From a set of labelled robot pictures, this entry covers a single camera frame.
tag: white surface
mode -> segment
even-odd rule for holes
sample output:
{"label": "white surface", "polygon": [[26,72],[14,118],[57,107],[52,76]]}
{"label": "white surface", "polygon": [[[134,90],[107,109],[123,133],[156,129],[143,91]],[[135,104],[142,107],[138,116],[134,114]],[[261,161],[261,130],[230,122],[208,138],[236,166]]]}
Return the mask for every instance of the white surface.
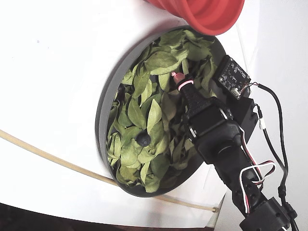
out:
{"label": "white surface", "polygon": [[[94,134],[104,82],[150,33],[185,22],[142,0],[0,2],[0,129],[73,164],[110,176]],[[237,30],[219,39],[243,65]],[[225,186],[202,167],[169,196],[217,206]],[[204,227],[212,212],[141,199],[0,139],[0,202],[92,222]]]}
{"label": "white surface", "polygon": [[[289,160],[286,199],[298,213],[296,222],[301,231],[308,230],[305,198],[308,190],[308,173],[305,167],[308,161],[307,12],[306,0],[248,0],[237,22],[251,78],[273,89],[282,104],[284,140]],[[273,146],[280,154],[275,101],[258,88],[252,90],[252,97],[261,106]],[[274,159],[259,129],[253,133],[248,146],[259,163]],[[266,179],[263,193],[268,198],[275,196],[280,201],[277,188],[281,177],[282,171],[278,168]],[[239,223],[243,218],[232,203],[231,193],[227,192],[215,231],[241,230]]]}

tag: dried leaf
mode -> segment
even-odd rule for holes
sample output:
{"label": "dried leaf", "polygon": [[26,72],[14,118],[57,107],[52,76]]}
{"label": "dried leaf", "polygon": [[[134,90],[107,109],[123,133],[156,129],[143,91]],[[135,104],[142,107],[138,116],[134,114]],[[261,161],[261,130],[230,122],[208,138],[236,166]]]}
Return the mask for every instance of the dried leaf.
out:
{"label": "dried leaf", "polygon": [[145,62],[148,70],[155,70],[159,67],[170,67],[177,63],[177,59],[169,52],[158,51],[152,54]]}
{"label": "dried leaf", "polygon": [[128,106],[128,117],[134,125],[142,129],[146,129],[145,117],[135,99],[130,100],[130,103]]}
{"label": "dried leaf", "polygon": [[183,74],[184,75],[187,75],[188,73],[189,73],[189,71],[188,71],[188,61],[187,61],[187,59],[183,59],[182,60],[182,69],[183,69]]}
{"label": "dried leaf", "polygon": [[152,82],[149,79],[143,93],[141,94],[140,106],[152,95]]}
{"label": "dried leaf", "polygon": [[145,184],[146,174],[148,172],[149,166],[150,166],[150,162],[145,163],[140,172],[141,180],[144,184]]}
{"label": "dried leaf", "polygon": [[188,42],[186,44],[189,44],[188,45],[189,54],[187,56],[187,58],[189,60],[200,61],[202,59],[205,59],[210,54],[210,50],[208,48],[202,48],[201,49],[200,47],[197,47],[196,45],[194,45],[190,42]]}
{"label": "dried leaf", "polygon": [[121,165],[129,166],[133,165],[137,160],[137,150],[134,146],[134,139],[131,139],[130,142],[122,147],[121,150]]}
{"label": "dried leaf", "polygon": [[169,84],[169,80],[170,80],[170,73],[158,76],[159,86],[162,90],[166,90],[166,87]]}
{"label": "dried leaf", "polygon": [[147,182],[145,185],[145,191],[147,193],[154,193],[158,190],[160,179],[154,176],[153,174],[150,174],[146,176],[145,181]]}
{"label": "dried leaf", "polygon": [[184,142],[184,138],[182,138],[180,140],[180,142],[178,143],[178,145],[174,148],[174,151],[172,153],[173,163],[177,163],[180,160],[181,151],[182,151],[182,148],[183,148],[183,142]]}
{"label": "dried leaf", "polygon": [[132,72],[131,70],[128,70],[126,72],[126,74],[124,75],[121,83],[123,84],[128,84],[128,85],[132,85],[133,84],[133,79],[134,79],[134,76],[132,75]]}
{"label": "dried leaf", "polygon": [[170,121],[177,113],[177,108],[175,104],[170,100],[167,93],[163,94],[161,109],[162,112],[165,113],[165,115],[167,116],[168,121]]}
{"label": "dried leaf", "polygon": [[150,147],[154,148],[162,140],[164,136],[163,122],[159,121],[158,123],[156,123],[153,126],[149,135],[151,136]]}
{"label": "dried leaf", "polygon": [[153,158],[155,157],[155,155],[150,154],[146,148],[143,148],[142,151],[139,153],[137,160],[144,164],[147,162],[150,162],[151,160],[153,160]]}
{"label": "dried leaf", "polygon": [[122,107],[122,111],[120,112],[119,115],[119,119],[118,122],[120,125],[125,126],[125,127],[129,127],[132,122],[128,117],[128,104],[124,104]]}
{"label": "dried leaf", "polygon": [[152,100],[155,99],[155,101],[160,104],[161,103],[161,99],[162,99],[162,95],[161,94],[156,94],[156,95],[152,95],[149,99],[147,99],[141,106],[141,111],[142,114],[144,116],[144,118],[147,117],[147,114],[150,110],[150,106],[152,104]]}
{"label": "dried leaf", "polygon": [[185,39],[183,30],[174,30],[160,37],[159,46],[170,46],[172,49],[178,47]]}
{"label": "dried leaf", "polygon": [[150,72],[146,70],[144,66],[142,66],[140,68],[140,71],[134,77],[134,81],[133,81],[135,91],[132,97],[134,99],[138,98],[144,92],[144,89],[146,88],[148,84],[149,78],[150,78]]}
{"label": "dried leaf", "polygon": [[181,61],[186,59],[188,56],[189,50],[186,47],[183,47],[180,50],[172,50],[171,54],[178,60]]}
{"label": "dried leaf", "polygon": [[136,162],[134,164],[128,165],[126,167],[138,169],[140,166],[141,166],[141,163],[138,160],[136,160]]}
{"label": "dried leaf", "polygon": [[153,99],[148,117],[148,124],[147,124],[148,133],[151,132],[153,126],[157,124],[157,122],[160,121],[161,118],[162,118],[162,110],[160,109],[160,106],[155,101],[155,99]]}
{"label": "dried leaf", "polygon": [[176,176],[168,176],[166,178],[163,178],[160,182],[159,187],[162,189],[168,189],[171,188],[175,185],[175,183],[177,182],[178,177]]}
{"label": "dried leaf", "polygon": [[167,172],[170,161],[168,157],[163,154],[160,154],[151,161],[150,165],[153,174],[159,179],[161,179]]}
{"label": "dried leaf", "polygon": [[169,136],[164,134],[162,140],[156,146],[156,153],[164,153],[170,144]]}
{"label": "dried leaf", "polygon": [[134,139],[141,131],[142,129],[136,126],[125,129],[122,134],[121,146],[127,145],[130,140]]}

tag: gray circular container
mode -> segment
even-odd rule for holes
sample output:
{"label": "gray circular container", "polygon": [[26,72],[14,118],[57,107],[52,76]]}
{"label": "gray circular container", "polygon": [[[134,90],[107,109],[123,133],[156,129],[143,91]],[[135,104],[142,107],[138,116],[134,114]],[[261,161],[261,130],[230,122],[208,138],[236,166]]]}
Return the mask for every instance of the gray circular container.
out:
{"label": "gray circular container", "polygon": [[114,67],[114,70],[112,71],[111,75],[108,77],[104,85],[101,98],[99,100],[97,113],[96,113],[96,119],[95,119],[95,134],[96,134],[96,142],[97,142],[98,150],[103,159],[103,162],[106,164],[107,168],[109,169],[111,175],[113,176],[117,184],[124,191],[134,196],[153,197],[153,196],[165,194],[175,189],[182,183],[184,183],[184,181],[187,180],[203,163],[203,159],[200,157],[200,155],[195,155],[189,161],[187,168],[182,171],[180,176],[178,176],[178,180],[173,187],[168,188],[168,189],[158,189],[156,192],[147,193],[145,189],[140,185],[130,188],[118,182],[118,180],[116,179],[116,173],[113,170],[113,168],[110,166],[107,160],[107,149],[106,149],[107,119],[109,117],[109,111],[111,108],[111,104],[114,100],[115,93],[121,83],[121,80],[124,74],[130,68],[133,62],[140,56],[141,52],[151,42],[158,39],[162,34],[172,31],[172,30],[177,30],[177,29],[187,29],[195,33],[198,37],[204,37],[206,40],[210,40],[210,41],[215,40],[214,44],[211,46],[211,51],[213,54],[214,63],[216,65],[220,63],[223,56],[226,54],[221,43],[215,36],[206,36],[206,35],[200,34],[194,31],[190,26],[179,26],[179,27],[167,30],[167,31],[156,33],[154,35],[151,35],[145,38],[143,41],[141,41],[139,44],[133,47],[129,51],[129,53],[118,62],[118,64]]}

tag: white wire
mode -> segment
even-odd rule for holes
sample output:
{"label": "white wire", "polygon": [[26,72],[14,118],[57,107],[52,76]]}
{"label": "white wire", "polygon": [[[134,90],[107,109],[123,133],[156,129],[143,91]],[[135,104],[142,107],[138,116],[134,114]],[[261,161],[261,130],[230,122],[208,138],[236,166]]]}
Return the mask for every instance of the white wire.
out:
{"label": "white wire", "polygon": [[248,213],[248,205],[246,203],[246,193],[245,193],[245,189],[244,189],[243,181],[242,181],[243,172],[245,172],[246,170],[255,168],[255,167],[265,167],[265,166],[268,166],[268,165],[273,165],[273,166],[275,166],[275,169],[276,169],[276,164],[274,162],[268,162],[268,163],[264,163],[264,164],[259,164],[259,165],[245,167],[240,172],[240,185],[241,185],[241,189],[242,189],[242,193],[243,193],[243,199],[244,199],[244,205],[245,205],[245,213]]}
{"label": "white wire", "polygon": [[[254,163],[256,164],[257,162],[256,162],[255,158],[251,155],[251,152],[249,151],[249,149],[248,149],[248,147],[247,147],[247,143],[246,143],[246,140],[245,140],[245,131],[244,131],[244,129],[242,129],[240,126],[239,126],[239,128],[240,128],[240,130],[241,130],[242,133],[243,133],[243,143],[242,143],[242,145],[245,146],[245,148],[246,148],[246,150],[248,151],[248,153],[249,153],[251,159],[252,159],[252,160],[254,161]],[[258,183],[258,182],[260,182],[262,179],[260,178],[259,174],[257,173],[256,168],[254,168],[254,171],[255,171],[256,175],[258,176],[259,181],[253,181],[253,183]]]}

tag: black wire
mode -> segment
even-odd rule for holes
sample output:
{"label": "black wire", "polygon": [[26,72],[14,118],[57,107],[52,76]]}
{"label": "black wire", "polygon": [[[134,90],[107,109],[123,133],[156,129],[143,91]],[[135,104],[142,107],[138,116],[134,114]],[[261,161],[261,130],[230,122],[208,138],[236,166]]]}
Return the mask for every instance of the black wire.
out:
{"label": "black wire", "polygon": [[290,220],[290,224],[291,224],[292,231],[299,231],[297,224],[296,224],[294,219]]}
{"label": "black wire", "polygon": [[263,129],[263,134],[264,134],[264,137],[266,139],[266,142],[268,143],[269,145],[269,148],[271,150],[271,152],[273,153],[273,156],[275,157],[276,161],[278,162],[280,168],[282,169],[283,171],[283,177],[282,177],[282,182],[285,182],[286,181],[286,178],[287,178],[287,170],[286,168],[284,167],[281,159],[279,158],[279,156],[277,155],[277,153],[275,152],[274,148],[273,148],[273,145],[271,144],[270,142],[270,138],[269,138],[269,135],[268,135],[268,132],[266,131],[266,129]]}
{"label": "black wire", "polygon": [[275,99],[275,102],[277,104],[278,107],[278,113],[279,113],[279,129],[280,129],[280,144],[281,144],[281,150],[282,150],[282,156],[283,156],[283,161],[284,161],[284,168],[286,171],[284,171],[283,173],[283,178],[281,181],[281,185],[284,186],[287,176],[288,176],[288,171],[289,171],[289,166],[288,166],[288,159],[287,159],[287,155],[285,152],[285,147],[284,147],[284,139],[283,139],[283,122],[282,122],[282,108],[279,102],[279,99],[277,97],[277,95],[268,87],[262,85],[262,84],[258,84],[258,87],[267,91],[269,94],[272,95],[272,97]]}

